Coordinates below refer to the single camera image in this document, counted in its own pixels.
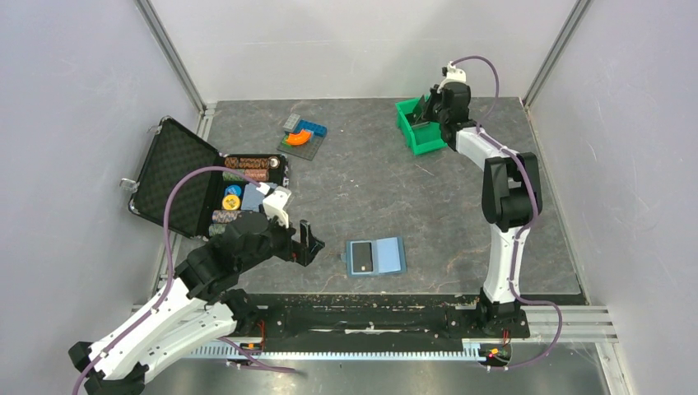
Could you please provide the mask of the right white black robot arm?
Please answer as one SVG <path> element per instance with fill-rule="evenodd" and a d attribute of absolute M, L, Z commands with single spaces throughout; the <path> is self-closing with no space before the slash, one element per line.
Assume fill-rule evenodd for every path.
<path fill-rule="evenodd" d="M 477 329 L 495 336 L 522 319 L 519 275 L 525 241 L 541 212 L 537 156 L 498 142 L 470 116 L 471 89 L 462 82 L 435 85 L 422 117 L 438 123 L 442 140 L 482 170 L 482 212 L 491 227 L 486 280 L 473 315 Z"/>

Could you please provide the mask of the black credit card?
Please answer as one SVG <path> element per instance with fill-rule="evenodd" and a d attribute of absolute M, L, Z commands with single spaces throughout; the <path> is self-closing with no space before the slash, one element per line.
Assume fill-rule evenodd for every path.
<path fill-rule="evenodd" d="M 417 101 L 415 107 L 413 108 L 412 112 L 407 115 L 407 120 L 409 124 L 415 123 L 415 122 L 425 122 L 428 121 L 425 118 L 424 112 L 426 109 L 426 102 L 427 98 L 422 95 L 419 100 Z"/>
<path fill-rule="evenodd" d="M 351 272 L 364 273 L 374 270 L 372 243 L 369 241 L 351 244 Z"/>

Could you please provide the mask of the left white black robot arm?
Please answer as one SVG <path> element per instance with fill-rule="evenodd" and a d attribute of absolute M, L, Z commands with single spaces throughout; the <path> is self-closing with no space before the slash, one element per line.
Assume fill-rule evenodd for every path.
<path fill-rule="evenodd" d="M 270 258 L 307 266 L 325 243 L 308 221 L 299 228 L 246 211 L 171 269 L 134 315 L 97 342 L 77 342 L 69 356 L 80 375 L 73 392 L 140 394 L 162 370 L 205 343 L 249 335 L 261 319 L 240 276 Z"/>

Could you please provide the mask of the blue leather card holder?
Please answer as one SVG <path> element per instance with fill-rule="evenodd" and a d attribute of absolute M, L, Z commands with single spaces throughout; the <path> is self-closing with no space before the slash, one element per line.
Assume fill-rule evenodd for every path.
<path fill-rule="evenodd" d="M 372 272 L 351 272 L 351 244 L 369 241 L 372 243 L 374 270 Z M 346 242 L 346 250 L 341 255 L 349 277 L 376 277 L 402 274 L 407 271 L 407 260 L 403 239 L 389 237 L 382 239 L 350 240 Z"/>

